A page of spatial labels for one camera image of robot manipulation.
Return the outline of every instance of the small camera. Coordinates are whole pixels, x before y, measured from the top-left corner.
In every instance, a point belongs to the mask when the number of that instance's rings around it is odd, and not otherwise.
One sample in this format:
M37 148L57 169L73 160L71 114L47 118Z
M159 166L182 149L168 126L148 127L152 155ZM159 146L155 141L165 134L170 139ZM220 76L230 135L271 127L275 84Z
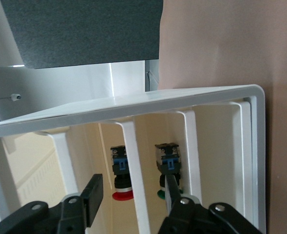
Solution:
M11 98L12 101L18 101L18 100L21 99L21 95L20 94L12 94L10 96L10 98Z

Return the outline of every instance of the dark gray panel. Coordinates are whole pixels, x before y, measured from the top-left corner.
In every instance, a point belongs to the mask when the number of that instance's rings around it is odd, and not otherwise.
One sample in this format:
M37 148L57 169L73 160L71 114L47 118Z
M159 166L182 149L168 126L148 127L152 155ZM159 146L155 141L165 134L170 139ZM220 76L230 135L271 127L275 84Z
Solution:
M158 58L162 0L1 0L24 64Z

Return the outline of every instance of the metal screw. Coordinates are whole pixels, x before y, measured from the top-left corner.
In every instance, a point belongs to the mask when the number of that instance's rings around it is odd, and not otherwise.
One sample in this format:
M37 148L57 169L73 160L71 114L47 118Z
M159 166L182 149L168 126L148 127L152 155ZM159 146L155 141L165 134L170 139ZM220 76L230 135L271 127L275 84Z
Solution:
M33 211L34 211L34 210L38 210L40 207L41 207L41 205L37 204L37 205L35 205L35 206L32 207L32 210L33 210Z
M189 203L189 199L186 199L186 198L182 198L180 200L180 203L183 204L183 205L187 205Z
M223 205L218 204L215 206L215 210L223 212L223 211L225 211L225 207Z
M75 203L75 202L77 202L77 199L76 199L76 198L72 198L72 199L69 200L69 203L71 203L71 204L72 204L72 203Z

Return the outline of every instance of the plastic enclosure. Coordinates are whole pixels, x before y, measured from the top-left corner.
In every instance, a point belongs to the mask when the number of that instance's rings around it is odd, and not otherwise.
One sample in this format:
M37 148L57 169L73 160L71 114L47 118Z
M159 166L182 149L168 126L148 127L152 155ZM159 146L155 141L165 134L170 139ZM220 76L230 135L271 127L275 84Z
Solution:
M167 212L156 194L154 145L169 142L179 145L185 193L206 208L229 203L266 233L265 99L257 85L74 102L0 122L0 220L29 200L50 197L52 205L81 192L102 173L104 198L89 233L157 233ZM112 199L110 148L117 145L126 146L134 193L129 201Z

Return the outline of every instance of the beige wall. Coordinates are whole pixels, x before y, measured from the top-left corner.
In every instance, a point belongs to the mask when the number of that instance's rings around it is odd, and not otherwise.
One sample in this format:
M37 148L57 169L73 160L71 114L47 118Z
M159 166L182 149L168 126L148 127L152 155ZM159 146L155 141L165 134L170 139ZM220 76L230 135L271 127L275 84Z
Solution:
M264 88L268 230L287 233L287 0L165 0L159 72L160 89Z

